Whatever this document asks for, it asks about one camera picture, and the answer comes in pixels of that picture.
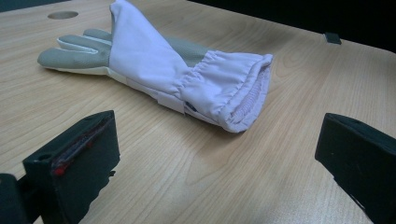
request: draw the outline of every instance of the round hole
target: round hole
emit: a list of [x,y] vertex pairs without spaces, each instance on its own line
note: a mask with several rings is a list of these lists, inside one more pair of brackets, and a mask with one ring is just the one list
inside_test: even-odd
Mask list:
[[76,17],[77,15],[78,12],[75,11],[60,11],[49,14],[49,18],[54,20],[65,20]]
[[39,161],[44,161],[44,160],[49,159],[49,158],[50,158],[49,154],[44,154],[44,155],[39,156],[38,160]]

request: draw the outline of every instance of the glove finger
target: glove finger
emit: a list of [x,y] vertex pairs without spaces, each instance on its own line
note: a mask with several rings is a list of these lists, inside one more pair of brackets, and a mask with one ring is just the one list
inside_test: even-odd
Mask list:
[[53,69],[87,69],[108,65],[108,53],[100,55],[67,49],[47,49],[40,53],[37,62]]
[[107,43],[111,43],[111,33],[104,31],[104,30],[99,30],[99,29],[88,29],[84,31],[84,36],[88,38],[93,38],[96,41],[106,41]]
[[82,51],[87,53],[97,53],[98,51],[110,51],[111,45],[101,41],[78,35],[64,35],[58,38],[58,44],[62,49]]

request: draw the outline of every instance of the black plastic block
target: black plastic block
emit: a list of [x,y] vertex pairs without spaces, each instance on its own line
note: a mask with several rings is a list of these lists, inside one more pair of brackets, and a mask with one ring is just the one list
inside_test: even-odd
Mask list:
[[113,111],[82,119],[23,160],[45,223],[79,223],[120,161]]
[[396,139],[356,119],[326,114],[315,159],[374,223],[396,223]]

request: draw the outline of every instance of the gray leather palm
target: gray leather palm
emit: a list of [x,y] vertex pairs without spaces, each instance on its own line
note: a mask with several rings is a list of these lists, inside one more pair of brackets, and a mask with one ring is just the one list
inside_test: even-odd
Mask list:
[[[195,43],[166,37],[166,41],[180,55],[188,67],[194,67],[207,53],[206,48]],[[83,36],[65,35],[59,37],[62,49],[47,49],[42,52],[37,61],[44,67],[63,69],[86,69],[94,67],[108,67],[111,45],[111,34],[96,29],[86,30]],[[75,46],[86,48],[81,51]]]

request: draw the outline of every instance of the black object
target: black object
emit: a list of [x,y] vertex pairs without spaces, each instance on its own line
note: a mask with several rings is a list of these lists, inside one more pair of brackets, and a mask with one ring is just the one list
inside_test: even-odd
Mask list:
[[338,34],[326,32],[324,33],[324,36],[328,43],[341,45],[341,39]]
[[396,139],[356,119],[326,114],[315,159],[374,223],[396,223]]
[[79,223],[120,161],[113,111],[91,115],[23,160],[19,181],[0,174],[1,223]]

